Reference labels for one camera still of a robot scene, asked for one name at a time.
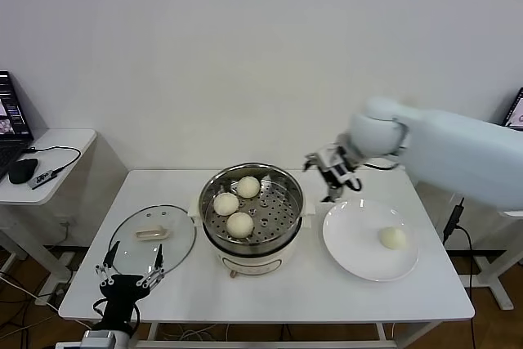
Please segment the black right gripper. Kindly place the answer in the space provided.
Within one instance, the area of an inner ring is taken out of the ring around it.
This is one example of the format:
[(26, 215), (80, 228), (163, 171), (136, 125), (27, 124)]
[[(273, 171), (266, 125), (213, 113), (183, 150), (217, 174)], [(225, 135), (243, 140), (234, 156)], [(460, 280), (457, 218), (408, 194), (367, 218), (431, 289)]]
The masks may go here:
[(346, 151), (339, 145), (330, 145), (327, 148), (327, 158), (324, 154), (307, 154), (303, 165), (303, 172), (316, 167), (323, 172), (326, 167), (326, 176), (332, 185), (328, 186), (327, 195), (322, 202), (336, 202), (342, 197), (342, 187), (355, 192), (362, 191), (362, 183), (355, 174), (353, 166), (345, 156)]

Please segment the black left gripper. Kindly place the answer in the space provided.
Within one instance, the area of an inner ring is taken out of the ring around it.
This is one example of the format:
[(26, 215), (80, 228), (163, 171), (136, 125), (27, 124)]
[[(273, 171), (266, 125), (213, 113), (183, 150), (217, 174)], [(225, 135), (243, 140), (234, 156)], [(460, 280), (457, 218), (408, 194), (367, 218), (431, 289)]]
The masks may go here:
[(102, 323), (107, 327), (130, 327), (132, 316), (141, 321), (137, 302), (150, 294), (150, 287), (155, 287), (164, 277), (163, 246), (157, 249), (152, 270), (141, 275), (115, 275), (114, 259), (118, 251), (116, 241), (106, 253), (103, 262), (95, 266), (100, 279), (101, 293), (105, 299)]

